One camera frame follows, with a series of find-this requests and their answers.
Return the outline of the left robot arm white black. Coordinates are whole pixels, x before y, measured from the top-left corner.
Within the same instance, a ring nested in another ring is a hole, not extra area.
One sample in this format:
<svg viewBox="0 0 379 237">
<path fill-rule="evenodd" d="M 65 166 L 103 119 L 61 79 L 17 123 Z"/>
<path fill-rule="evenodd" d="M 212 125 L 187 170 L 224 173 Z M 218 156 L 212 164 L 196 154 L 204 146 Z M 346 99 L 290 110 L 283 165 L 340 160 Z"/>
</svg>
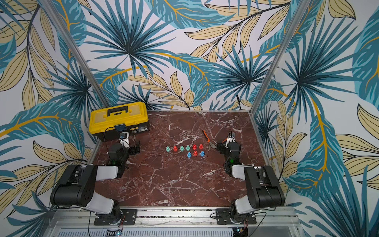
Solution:
<svg viewBox="0 0 379 237">
<path fill-rule="evenodd" d="M 127 169 L 126 161 L 141 152 L 140 143 L 125 147 L 113 144 L 108 151 L 106 166 L 69 165 L 53 188 L 50 203 L 56 206 L 83 208 L 95 214 L 95 226 L 133 226 L 136 209 L 121 209 L 117 200 L 95 191 L 97 181 L 121 178 Z"/>
</svg>

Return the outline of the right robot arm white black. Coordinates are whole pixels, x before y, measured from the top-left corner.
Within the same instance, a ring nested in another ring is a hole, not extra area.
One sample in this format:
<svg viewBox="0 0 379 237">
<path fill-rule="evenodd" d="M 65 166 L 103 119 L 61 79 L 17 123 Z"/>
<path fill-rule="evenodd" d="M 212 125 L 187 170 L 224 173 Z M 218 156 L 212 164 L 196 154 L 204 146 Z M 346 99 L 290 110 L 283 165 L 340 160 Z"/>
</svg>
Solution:
<svg viewBox="0 0 379 237">
<path fill-rule="evenodd" d="M 230 177 L 243 180 L 247 194 L 232 201 L 228 210 L 216 210 L 221 223 L 248 223 L 255 211 L 276 210 L 285 204 L 284 193 L 272 166 L 244 165 L 239 161 L 241 145 L 237 142 L 218 143 L 216 150 L 225 156 L 224 169 Z"/>
</svg>

